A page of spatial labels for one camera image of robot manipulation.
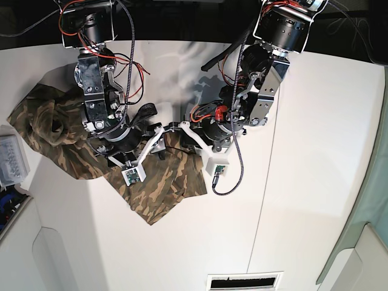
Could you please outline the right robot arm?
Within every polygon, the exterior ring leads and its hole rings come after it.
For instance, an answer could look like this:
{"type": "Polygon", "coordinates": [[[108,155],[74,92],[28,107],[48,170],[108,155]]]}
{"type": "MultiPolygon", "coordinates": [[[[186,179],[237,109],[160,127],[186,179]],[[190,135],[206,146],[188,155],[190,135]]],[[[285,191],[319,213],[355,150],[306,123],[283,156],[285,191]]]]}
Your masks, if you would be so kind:
{"type": "Polygon", "coordinates": [[[88,145],[97,155],[116,165],[131,164],[147,156],[149,151],[144,143],[155,137],[157,131],[146,122],[157,114],[156,106],[144,104],[134,117],[129,117],[130,106],[137,104],[130,93],[132,76],[127,76],[126,88],[116,82],[118,64],[136,69],[141,84],[145,70],[134,61],[133,47],[129,55],[107,48],[107,43],[116,38],[113,18],[118,8],[128,18],[130,37],[135,39],[129,9],[124,1],[57,1],[56,4],[63,46],[79,50],[74,76],[83,91],[81,118],[90,135],[88,145]]]}

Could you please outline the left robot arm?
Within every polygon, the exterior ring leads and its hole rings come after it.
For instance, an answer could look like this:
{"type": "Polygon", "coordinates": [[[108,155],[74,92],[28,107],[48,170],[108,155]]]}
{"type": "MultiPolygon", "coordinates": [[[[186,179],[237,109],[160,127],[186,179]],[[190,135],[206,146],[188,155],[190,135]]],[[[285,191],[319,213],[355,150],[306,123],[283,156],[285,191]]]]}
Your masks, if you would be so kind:
{"type": "Polygon", "coordinates": [[[227,58],[240,49],[237,76],[222,75],[226,85],[219,96],[195,106],[189,115],[189,129],[220,152],[230,145],[233,135],[265,125],[290,66],[289,53],[301,53],[306,47],[311,26],[327,1],[262,1],[257,18],[243,35],[201,70],[214,65],[224,71],[227,58]]]}

